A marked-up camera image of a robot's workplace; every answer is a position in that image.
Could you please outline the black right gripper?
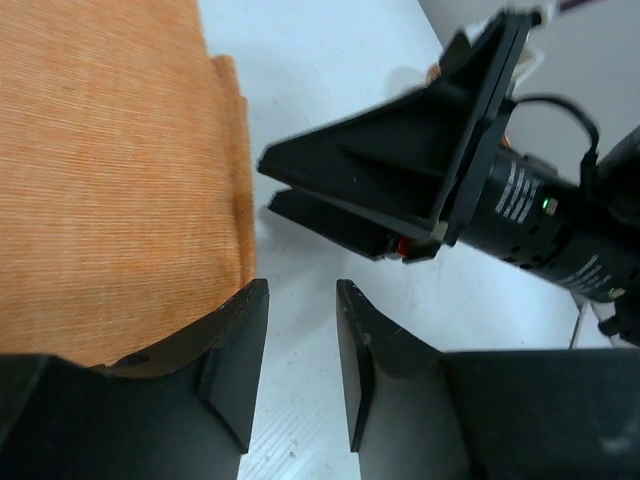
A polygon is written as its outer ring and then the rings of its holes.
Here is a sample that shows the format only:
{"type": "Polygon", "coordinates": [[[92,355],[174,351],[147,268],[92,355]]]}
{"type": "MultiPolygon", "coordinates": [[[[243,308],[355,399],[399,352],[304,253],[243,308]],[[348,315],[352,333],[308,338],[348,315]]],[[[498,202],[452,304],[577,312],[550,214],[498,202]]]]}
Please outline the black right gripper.
{"type": "Polygon", "coordinates": [[[405,235],[434,228],[602,303],[639,298],[639,135],[599,152],[594,120],[556,94],[514,96],[514,74],[543,9],[501,9],[474,38],[459,31],[439,78],[393,101],[269,146],[261,174],[405,235]],[[504,145],[515,110],[544,104],[585,132],[579,180],[504,145]]]}

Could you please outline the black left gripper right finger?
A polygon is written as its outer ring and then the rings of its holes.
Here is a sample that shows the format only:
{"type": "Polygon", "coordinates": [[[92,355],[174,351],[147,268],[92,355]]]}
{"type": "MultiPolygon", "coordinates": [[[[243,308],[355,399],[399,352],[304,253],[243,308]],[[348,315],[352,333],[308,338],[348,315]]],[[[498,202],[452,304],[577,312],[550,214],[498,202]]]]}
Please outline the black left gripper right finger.
{"type": "Polygon", "coordinates": [[[350,448],[365,479],[635,479],[635,349],[441,352],[336,285],[350,448]]]}

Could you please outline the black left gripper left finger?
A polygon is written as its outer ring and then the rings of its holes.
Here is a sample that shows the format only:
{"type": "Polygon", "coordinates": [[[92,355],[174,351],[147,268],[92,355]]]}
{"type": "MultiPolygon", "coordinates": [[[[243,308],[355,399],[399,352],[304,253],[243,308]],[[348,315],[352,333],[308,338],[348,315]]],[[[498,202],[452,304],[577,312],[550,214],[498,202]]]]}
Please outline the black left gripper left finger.
{"type": "Polygon", "coordinates": [[[1,358],[5,479],[234,479],[248,451],[269,309],[263,279],[110,366],[1,358]]]}

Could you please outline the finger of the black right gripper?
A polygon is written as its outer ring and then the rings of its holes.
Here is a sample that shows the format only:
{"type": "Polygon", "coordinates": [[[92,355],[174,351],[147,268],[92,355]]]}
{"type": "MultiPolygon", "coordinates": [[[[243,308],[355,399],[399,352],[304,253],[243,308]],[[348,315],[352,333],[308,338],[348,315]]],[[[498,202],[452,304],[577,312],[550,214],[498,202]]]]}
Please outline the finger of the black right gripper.
{"type": "Polygon", "coordinates": [[[268,209],[369,260],[400,259],[413,263],[433,259],[440,243],[420,243],[304,192],[277,192],[268,209]]]}

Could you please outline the orange cloth placemat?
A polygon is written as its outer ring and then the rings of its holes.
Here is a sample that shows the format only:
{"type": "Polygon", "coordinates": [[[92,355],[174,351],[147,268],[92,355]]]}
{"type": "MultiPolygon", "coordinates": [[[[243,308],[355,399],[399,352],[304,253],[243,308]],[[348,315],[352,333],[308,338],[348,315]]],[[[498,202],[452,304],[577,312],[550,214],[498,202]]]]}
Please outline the orange cloth placemat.
{"type": "Polygon", "coordinates": [[[194,1],[1,5],[1,350],[109,364],[255,275],[247,101],[194,1]]]}

